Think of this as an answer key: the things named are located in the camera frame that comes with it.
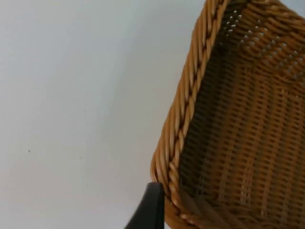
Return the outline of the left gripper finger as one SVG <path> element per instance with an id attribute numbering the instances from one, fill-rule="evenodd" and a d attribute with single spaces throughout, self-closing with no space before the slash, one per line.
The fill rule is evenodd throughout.
<path id="1" fill-rule="evenodd" d="M 164 196 L 162 183 L 148 183 L 144 195 L 125 229 L 164 229 Z"/>

